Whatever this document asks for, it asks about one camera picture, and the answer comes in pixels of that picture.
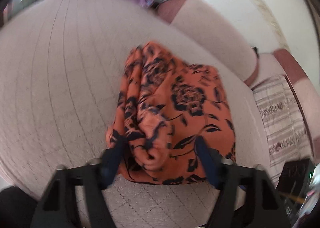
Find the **orange floral fabric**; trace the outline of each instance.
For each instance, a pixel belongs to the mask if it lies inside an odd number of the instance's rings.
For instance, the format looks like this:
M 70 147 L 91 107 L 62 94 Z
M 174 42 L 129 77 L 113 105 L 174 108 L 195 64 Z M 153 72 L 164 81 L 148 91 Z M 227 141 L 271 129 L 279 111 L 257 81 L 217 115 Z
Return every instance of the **orange floral fabric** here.
M 119 172 L 137 183 L 204 181 L 197 139 L 235 161 L 234 130 L 217 70 L 188 65 L 154 42 L 133 49 L 125 63 L 108 146 L 121 135 L 128 146 Z

